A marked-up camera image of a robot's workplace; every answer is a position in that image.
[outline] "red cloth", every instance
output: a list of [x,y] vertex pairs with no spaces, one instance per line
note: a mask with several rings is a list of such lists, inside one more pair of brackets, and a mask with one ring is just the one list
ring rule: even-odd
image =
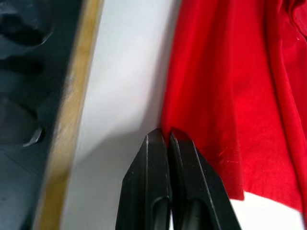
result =
[[162,129],[186,131],[221,176],[307,220],[307,5],[183,0]]

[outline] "white surface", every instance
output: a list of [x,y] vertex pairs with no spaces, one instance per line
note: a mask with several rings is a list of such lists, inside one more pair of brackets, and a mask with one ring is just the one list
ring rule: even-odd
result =
[[255,194],[244,196],[244,201],[231,200],[242,230],[304,230],[298,211]]
[[[179,4],[105,0],[62,229],[115,228],[123,176],[159,122]],[[249,200],[233,202],[242,229],[300,229],[294,210]]]

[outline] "wooden trim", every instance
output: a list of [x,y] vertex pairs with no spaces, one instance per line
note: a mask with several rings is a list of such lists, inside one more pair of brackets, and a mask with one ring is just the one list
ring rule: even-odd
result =
[[84,0],[34,229],[57,230],[69,184],[103,0]]

